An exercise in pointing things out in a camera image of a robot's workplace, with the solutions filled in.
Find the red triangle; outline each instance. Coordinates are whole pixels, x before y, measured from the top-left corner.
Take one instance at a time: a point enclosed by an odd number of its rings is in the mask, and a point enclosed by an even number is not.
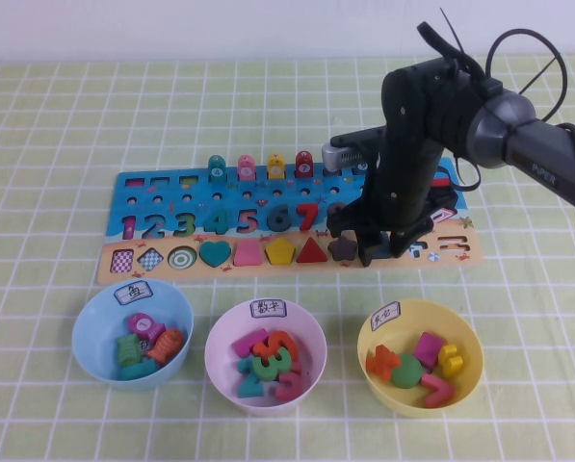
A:
[[[298,263],[322,263],[327,261],[327,255],[313,238],[308,238],[296,261]]]

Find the circle pattern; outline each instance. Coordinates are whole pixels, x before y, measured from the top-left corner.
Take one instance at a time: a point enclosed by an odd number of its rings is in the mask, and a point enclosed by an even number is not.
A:
[[[175,270],[190,268],[197,260],[197,252],[190,247],[178,247],[168,257],[168,263]]]

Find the heart shape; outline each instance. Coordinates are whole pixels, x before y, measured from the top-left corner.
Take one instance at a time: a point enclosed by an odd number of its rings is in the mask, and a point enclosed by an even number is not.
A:
[[[199,247],[199,257],[212,268],[222,265],[229,255],[231,255],[231,245],[227,241],[205,242]]]

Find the yellow bowl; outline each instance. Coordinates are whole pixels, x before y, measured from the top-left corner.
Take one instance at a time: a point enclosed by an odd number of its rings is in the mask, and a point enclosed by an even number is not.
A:
[[[401,389],[366,371],[366,358],[375,354],[377,345],[385,345],[395,353],[411,353],[423,332],[430,332],[457,346],[462,357],[460,371],[448,381],[455,387],[452,399],[435,408],[424,407],[424,398],[431,391],[417,385]],[[482,344],[471,326],[451,309],[422,299],[392,302],[373,313],[362,325],[357,339],[357,356],[373,394],[398,414],[414,418],[439,415],[455,407],[476,389],[484,372]],[[439,368],[434,375],[441,376]]]

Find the robotic arm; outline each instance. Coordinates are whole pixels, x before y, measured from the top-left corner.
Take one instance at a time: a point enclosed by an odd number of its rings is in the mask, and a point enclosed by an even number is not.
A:
[[[381,232],[389,232],[398,258],[432,231],[431,214],[456,203],[455,190],[478,187],[431,187],[444,149],[474,167],[514,166],[575,206],[575,126],[538,119],[529,99],[489,76],[490,54],[484,72],[426,22],[418,31],[441,58],[388,73],[381,87],[386,124],[333,137],[322,148],[330,171],[368,165],[362,195],[327,218],[333,237],[355,232],[364,266],[379,251]],[[559,53],[547,45],[566,79]]]

